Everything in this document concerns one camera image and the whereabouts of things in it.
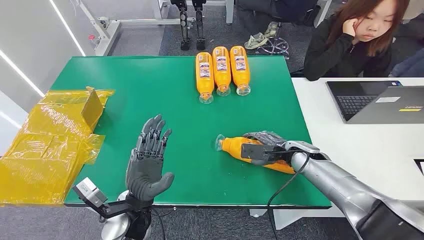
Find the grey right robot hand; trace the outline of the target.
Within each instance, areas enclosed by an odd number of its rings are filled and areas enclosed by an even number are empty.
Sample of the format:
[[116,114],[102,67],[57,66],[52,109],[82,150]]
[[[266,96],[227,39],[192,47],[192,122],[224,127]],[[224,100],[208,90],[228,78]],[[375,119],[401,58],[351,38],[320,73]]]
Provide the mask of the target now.
[[291,157],[295,153],[319,154],[316,146],[299,140],[286,140],[272,131],[248,132],[243,137],[249,140],[257,140],[259,144],[243,143],[241,145],[241,157],[251,160],[254,165],[270,165],[277,161],[291,163]]

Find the person's right hand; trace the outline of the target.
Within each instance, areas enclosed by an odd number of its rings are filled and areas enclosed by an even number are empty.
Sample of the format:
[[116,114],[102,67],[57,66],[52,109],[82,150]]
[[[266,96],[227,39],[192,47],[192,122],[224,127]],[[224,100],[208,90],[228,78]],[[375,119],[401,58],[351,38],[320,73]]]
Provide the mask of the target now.
[[356,36],[356,26],[359,23],[358,18],[352,18],[344,21],[342,24],[342,32],[352,37]]

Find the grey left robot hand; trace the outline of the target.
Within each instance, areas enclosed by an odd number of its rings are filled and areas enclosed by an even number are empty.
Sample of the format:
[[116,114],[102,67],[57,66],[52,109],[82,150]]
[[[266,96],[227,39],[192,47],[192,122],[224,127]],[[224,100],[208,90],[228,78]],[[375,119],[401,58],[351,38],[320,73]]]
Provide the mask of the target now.
[[161,114],[148,119],[128,161],[125,176],[128,194],[146,205],[168,190],[175,178],[172,172],[163,173],[165,150],[172,133],[170,128],[163,132],[165,124]]

